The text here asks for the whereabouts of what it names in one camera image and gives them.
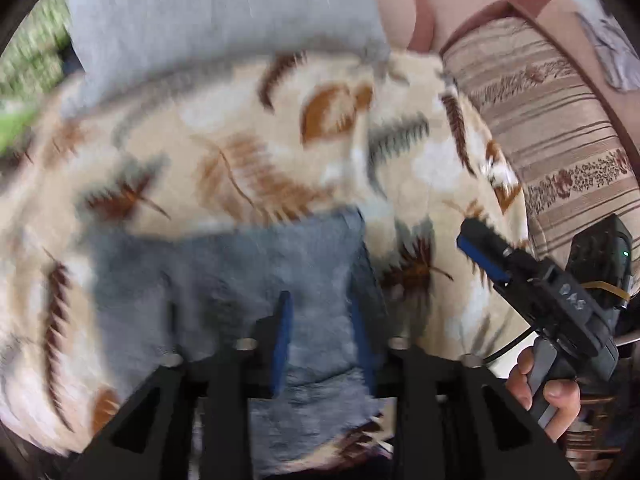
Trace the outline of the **grey denim pants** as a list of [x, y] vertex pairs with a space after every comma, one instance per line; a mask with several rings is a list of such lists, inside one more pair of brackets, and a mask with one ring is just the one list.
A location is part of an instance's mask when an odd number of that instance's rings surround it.
[[250, 406], [253, 468], [280, 474], [379, 409], [357, 364], [348, 306], [385, 310], [363, 244], [364, 222], [344, 208], [295, 223], [160, 240], [119, 228], [86, 236], [91, 296], [107, 370], [130, 396], [180, 348], [196, 362], [233, 344], [293, 300], [282, 392]]

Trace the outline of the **brown striped cushion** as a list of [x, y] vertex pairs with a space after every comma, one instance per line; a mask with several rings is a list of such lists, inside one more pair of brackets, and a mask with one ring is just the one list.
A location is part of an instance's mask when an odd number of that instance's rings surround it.
[[579, 231], [617, 214], [639, 239], [639, 185], [585, 78], [521, 18], [472, 30], [442, 55], [523, 185], [536, 253], [565, 262]]

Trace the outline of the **beige leaf pattern blanket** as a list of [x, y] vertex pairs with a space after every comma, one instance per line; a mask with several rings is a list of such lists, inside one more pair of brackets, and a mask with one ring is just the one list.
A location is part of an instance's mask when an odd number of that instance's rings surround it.
[[70, 253], [90, 220], [173, 237], [357, 205], [401, 304], [427, 310], [425, 348], [490, 353], [523, 327], [454, 246], [468, 217], [527, 246], [521, 182], [436, 56], [397, 53], [375, 78], [290, 55], [66, 119], [78, 92], [55, 91], [1, 156], [1, 419], [26, 443], [81, 451], [124, 400]]

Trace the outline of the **grey cloth on sofa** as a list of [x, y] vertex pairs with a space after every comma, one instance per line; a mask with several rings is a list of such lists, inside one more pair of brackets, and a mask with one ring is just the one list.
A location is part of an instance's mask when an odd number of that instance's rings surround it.
[[616, 19], [582, 11], [576, 15], [593, 46], [608, 85], [623, 93], [639, 90], [639, 55]]

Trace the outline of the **pink brown sofa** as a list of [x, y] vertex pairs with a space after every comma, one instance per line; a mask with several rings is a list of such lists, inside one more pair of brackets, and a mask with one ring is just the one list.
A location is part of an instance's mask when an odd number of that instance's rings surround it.
[[378, 0], [394, 48], [442, 53], [454, 40], [493, 18], [515, 13], [548, 34], [594, 83], [623, 126], [639, 133], [639, 92], [614, 89], [580, 20], [605, 18], [599, 0]]

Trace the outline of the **green patterned quilt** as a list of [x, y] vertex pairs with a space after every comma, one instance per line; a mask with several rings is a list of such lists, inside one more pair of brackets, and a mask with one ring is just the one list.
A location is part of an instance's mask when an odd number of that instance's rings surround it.
[[6, 150], [62, 81], [62, 52], [70, 46], [66, 0], [39, 0], [1, 55], [1, 148]]

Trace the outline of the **grey quilted pillow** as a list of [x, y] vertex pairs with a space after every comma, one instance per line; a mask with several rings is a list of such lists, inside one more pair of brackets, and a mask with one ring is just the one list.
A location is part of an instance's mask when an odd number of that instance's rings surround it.
[[85, 71], [65, 113], [79, 115], [158, 77], [254, 55], [390, 55], [376, 0], [66, 0]]

